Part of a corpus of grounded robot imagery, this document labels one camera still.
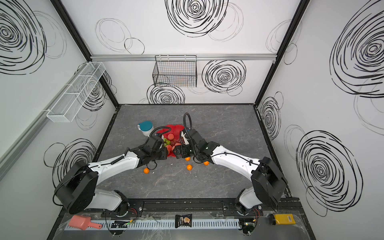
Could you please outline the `pink plastic scoop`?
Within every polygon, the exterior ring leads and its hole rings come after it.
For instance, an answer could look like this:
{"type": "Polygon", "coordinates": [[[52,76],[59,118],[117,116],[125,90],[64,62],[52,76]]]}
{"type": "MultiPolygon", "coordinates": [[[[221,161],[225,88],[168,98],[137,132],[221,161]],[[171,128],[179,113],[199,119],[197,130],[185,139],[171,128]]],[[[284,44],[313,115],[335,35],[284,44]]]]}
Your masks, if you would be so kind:
{"type": "Polygon", "coordinates": [[[69,226],[72,228],[86,230],[87,228],[101,229],[102,225],[91,222],[91,217],[85,216],[73,216],[69,222],[69,226]]]}

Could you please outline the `red flower-shaped fruit bowl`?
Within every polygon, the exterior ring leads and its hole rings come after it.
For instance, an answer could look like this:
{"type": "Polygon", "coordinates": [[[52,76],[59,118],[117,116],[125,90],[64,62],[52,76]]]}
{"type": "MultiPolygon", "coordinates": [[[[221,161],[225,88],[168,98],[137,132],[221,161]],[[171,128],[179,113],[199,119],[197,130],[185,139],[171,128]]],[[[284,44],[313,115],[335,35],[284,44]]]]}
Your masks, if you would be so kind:
{"type": "Polygon", "coordinates": [[[169,156],[175,157],[175,155],[173,154],[173,150],[175,148],[176,143],[181,143],[180,142],[180,132],[184,129],[184,127],[182,125],[166,125],[166,127],[170,128],[170,130],[168,130],[166,128],[161,129],[161,130],[157,130],[156,134],[158,136],[160,136],[160,134],[162,134],[161,138],[163,139],[163,142],[164,142],[164,138],[167,138],[168,134],[174,134],[175,138],[171,141],[168,140],[171,142],[170,145],[172,145],[172,147],[173,147],[172,152],[168,153],[168,157],[169,156]]]}

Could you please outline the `white mug with teal lid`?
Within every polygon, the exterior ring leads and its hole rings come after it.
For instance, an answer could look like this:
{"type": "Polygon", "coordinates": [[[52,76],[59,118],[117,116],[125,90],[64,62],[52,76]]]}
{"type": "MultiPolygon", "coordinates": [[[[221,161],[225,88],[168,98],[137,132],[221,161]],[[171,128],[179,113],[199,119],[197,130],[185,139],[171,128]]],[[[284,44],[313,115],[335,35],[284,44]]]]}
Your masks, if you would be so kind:
{"type": "Polygon", "coordinates": [[[138,130],[146,137],[150,136],[150,133],[154,130],[154,125],[151,121],[144,121],[138,124],[138,130]]]}

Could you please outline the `yellow black-capped container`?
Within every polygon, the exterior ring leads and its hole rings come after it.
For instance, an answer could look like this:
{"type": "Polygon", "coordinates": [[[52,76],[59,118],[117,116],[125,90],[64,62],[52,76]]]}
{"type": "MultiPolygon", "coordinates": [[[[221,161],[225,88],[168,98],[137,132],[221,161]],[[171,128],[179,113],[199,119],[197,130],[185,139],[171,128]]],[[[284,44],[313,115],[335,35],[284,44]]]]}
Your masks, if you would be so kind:
{"type": "Polygon", "coordinates": [[[269,214],[268,220],[271,225],[295,225],[296,221],[293,214],[269,214]]]}

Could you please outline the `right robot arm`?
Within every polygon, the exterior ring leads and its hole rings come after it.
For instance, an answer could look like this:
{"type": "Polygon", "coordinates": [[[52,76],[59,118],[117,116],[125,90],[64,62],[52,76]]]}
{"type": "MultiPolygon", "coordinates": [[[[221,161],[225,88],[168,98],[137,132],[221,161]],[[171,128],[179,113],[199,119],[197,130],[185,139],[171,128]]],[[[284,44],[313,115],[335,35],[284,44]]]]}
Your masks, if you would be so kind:
{"type": "Polygon", "coordinates": [[[181,144],[173,150],[176,158],[191,157],[200,163],[212,163],[237,172],[252,182],[235,199],[237,211],[246,215],[265,204],[276,210],[288,185],[277,164],[270,158],[253,159],[226,149],[216,142],[207,142],[196,130],[182,130],[181,144]]]}

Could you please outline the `black snack packet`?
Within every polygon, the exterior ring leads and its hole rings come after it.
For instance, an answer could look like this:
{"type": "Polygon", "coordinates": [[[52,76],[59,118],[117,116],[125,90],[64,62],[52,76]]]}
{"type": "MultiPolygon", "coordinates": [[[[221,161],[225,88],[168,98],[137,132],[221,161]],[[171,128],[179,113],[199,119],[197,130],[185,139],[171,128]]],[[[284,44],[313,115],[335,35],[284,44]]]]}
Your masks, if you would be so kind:
{"type": "Polygon", "coordinates": [[[193,215],[175,215],[175,228],[188,227],[191,228],[193,225],[193,215]]]}

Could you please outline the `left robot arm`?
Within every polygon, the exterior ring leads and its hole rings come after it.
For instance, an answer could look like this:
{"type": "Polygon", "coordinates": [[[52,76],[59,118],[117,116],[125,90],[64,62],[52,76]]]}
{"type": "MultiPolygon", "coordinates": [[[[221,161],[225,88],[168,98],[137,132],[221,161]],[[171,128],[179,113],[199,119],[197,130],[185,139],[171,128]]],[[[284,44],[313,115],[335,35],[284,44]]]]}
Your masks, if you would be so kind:
{"type": "Polygon", "coordinates": [[[55,188],[54,198],[72,215],[91,209],[109,211],[124,217],[131,210],[127,197],[117,190],[98,189],[98,185],[152,161],[166,160],[167,156],[164,140],[154,135],[148,137],[144,144],[134,149],[128,148],[117,157],[91,164],[75,163],[55,188]]]}

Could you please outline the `white mesh wall shelf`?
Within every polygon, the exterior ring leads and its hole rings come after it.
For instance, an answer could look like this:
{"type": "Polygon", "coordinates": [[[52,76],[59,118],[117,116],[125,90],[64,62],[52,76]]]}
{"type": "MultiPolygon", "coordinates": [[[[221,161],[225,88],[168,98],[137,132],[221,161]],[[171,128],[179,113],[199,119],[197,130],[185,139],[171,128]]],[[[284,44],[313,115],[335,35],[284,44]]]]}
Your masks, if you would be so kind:
{"type": "Polygon", "coordinates": [[[106,102],[106,92],[99,83],[106,68],[102,62],[88,62],[74,74],[64,93],[47,113],[54,123],[72,122],[81,109],[100,110],[106,102]]]}

